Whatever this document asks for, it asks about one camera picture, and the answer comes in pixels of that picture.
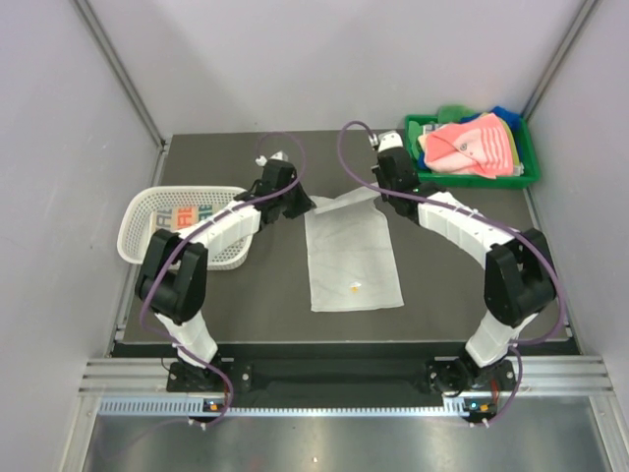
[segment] folded towel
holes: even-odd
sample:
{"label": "folded towel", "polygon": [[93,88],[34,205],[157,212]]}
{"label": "folded towel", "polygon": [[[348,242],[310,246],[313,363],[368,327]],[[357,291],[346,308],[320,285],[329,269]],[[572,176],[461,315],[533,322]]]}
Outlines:
{"label": "folded towel", "polygon": [[426,137],[426,165],[434,172],[476,174],[487,179],[513,174],[509,137],[493,113],[452,123]]}

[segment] white towel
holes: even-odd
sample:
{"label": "white towel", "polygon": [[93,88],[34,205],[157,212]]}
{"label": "white towel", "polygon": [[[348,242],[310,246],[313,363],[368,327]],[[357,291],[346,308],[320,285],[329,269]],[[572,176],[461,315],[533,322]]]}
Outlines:
{"label": "white towel", "polygon": [[386,216],[373,198],[339,207],[313,197],[319,210],[306,214],[308,270],[314,312],[354,312],[404,305]]}

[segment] green plastic bin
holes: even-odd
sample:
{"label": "green plastic bin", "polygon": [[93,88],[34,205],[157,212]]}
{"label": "green plastic bin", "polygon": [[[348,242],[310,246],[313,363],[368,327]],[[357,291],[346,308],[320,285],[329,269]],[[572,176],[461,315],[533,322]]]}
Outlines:
{"label": "green plastic bin", "polygon": [[[406,150],[413,155],[413,145],[409,140],[409,123],[412,121],[419,125],[437,123],[436,115],[407,115],[404,119],[404,142]],[[418,168],[421,181],[431,181],[446,187],[482,187],[488,189],[525,189],[534,182],[540,180],[540,166],[538,157],[533,148],[531,134],[526,121],[520,118],[522,126],[513,132],[513,140],[518,148],[520,162],[524,165],[524,174],[519,176],[496,177],[486,179],[478,175],[452,175],[432,173],[427,169]]]}

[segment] laundry basket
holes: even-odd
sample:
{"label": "laundry basket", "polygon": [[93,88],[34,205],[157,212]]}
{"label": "laundry basket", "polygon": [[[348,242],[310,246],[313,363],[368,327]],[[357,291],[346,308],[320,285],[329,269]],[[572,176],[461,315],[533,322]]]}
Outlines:
{"label": "laundry basket", "polygon": [[[211,206],[217,214],[233,198],[244,192],[239,187],[151,187],[137,194],[127,207],[118,233],[118,253],[128,263],[141,264],[150,240],[151,218],[155,211],[177,207]],[[207,262],[208,270],[230,270],[247,258],[253,236],[232,244]]]}

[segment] gray wall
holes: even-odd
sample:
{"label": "gray wall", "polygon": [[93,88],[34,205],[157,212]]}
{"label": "gray wall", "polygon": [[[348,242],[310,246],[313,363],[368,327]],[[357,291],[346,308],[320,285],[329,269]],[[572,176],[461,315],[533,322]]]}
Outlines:
{"label": "gray wall", "polygon": [[629,418],[629,3],[604,0],[531,122],[534,189],[581,341]]}
{"label": "gray wall", "polygon": [[55,469],[127,265],[115,237],[156,148],[69,1],[0,6],[0,457]]}
{"label": "gray wall", "polygon": [[162,134],[521,109],[576,0],[91,0]]}

